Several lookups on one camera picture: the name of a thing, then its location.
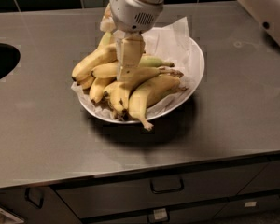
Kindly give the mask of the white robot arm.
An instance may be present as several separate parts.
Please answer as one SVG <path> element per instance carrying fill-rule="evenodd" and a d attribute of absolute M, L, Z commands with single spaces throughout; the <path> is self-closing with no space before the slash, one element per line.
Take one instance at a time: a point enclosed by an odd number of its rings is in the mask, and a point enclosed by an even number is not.
<path fill-rule="evenodd" d="M 101 29 L 115 33 L 119 61 L 117 80 L 132 76 L 144 49 L 142 33 L 151 30 L 163 12 L 165 0 L 109 0 Z M 236 0 L 280 47 L 280 0 Z"/>

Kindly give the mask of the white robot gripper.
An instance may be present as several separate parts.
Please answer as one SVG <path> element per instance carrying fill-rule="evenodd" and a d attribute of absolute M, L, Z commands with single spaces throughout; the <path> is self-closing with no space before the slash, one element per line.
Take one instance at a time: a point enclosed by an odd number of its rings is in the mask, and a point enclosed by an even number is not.
<path fill-rule="evenodd" d="M 129 78 L 140 63 L 145 42 L 137 33 L 150 30 L 163 11 L 163 0 L 109 0 L 100 22 L 102 32 L 115 32 L 117 81 Z"/>

